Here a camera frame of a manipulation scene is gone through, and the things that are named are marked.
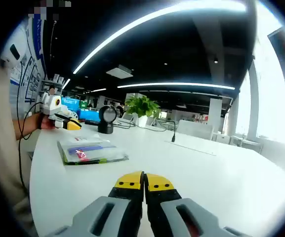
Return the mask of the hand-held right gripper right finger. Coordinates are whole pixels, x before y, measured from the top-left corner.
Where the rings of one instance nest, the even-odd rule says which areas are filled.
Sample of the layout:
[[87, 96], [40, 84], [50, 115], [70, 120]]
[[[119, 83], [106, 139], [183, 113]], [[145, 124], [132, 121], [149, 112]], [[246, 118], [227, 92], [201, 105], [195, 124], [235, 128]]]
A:
[[190, 198], [182, 198], [166, 178], [144, 175], [148, 220], [156, 237], [245, 237]]

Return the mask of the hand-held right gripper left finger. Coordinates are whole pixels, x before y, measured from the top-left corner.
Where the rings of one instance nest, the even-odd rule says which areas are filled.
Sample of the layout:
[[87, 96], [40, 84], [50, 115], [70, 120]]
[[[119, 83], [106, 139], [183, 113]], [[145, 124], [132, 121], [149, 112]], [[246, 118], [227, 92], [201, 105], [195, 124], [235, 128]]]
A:
[[142, 218], [144, 172], [119, 178], [108, 194], [78, 212], [72, 225], [63, 226], [49, 237], [136, 237]]

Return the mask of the person's left hand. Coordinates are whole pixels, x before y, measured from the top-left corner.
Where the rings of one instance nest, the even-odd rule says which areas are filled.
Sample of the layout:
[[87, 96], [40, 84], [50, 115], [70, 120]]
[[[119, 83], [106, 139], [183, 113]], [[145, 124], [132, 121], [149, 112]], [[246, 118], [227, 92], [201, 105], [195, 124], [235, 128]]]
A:
[[50, 119], [48, 115], [41, 113], [38, 120], [39, 129], [56, 129], [55, 121]]

